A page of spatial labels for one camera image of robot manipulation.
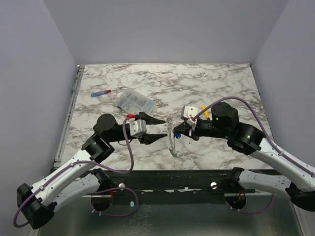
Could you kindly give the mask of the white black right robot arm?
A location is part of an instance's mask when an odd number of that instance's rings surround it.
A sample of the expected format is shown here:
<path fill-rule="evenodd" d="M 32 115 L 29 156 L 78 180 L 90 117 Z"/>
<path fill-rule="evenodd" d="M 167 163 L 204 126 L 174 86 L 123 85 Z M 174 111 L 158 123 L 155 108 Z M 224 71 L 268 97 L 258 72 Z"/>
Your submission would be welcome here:
<path fill-rule="evenodd" d="M 306 211 L 315 210 L 315 168 L 275 144 L 262 126 L 239 121 L 237 109 L 220 99 L 202 111 L 184 106 L 183 122 L 173 131 L 197 141 L 201 137 L 221 138 L 234 151 L 258 159 L 276 170 L 279 175 L 233 168 L 226 180 L 231 192 L 255 189 L 289 197 L 291 202 Z"/>

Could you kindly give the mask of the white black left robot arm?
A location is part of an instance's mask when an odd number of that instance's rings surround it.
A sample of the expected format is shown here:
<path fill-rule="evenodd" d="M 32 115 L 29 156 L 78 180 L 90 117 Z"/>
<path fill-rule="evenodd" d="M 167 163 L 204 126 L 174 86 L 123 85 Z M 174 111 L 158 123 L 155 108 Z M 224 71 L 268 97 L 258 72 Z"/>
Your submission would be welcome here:
<path fill-rule="evenodd" d="M 20 225 L 17 218 L 20 213 L 32 229 L 39 229 L 47 224 L 55 215 L 55 211 L 63 205 L 90 193 L 103 194 L 108 190 L 109 182 L 102 178 L 106 166 L 102 165 L 113 152 L 112 142 L 138 139 L 140 143 L 149 145 L 166 134 L 147 134 L 147 125 L 164 124 L 140 112 L 127 115 L 123 124 L 119 125 L 111 114 L 103 114 L 93 127 L 90 136 L 77 153 L 67 162 L 42 180 L 32 184 L 22 184 L 17 189 L 17 206 L 13 224 Z"/>

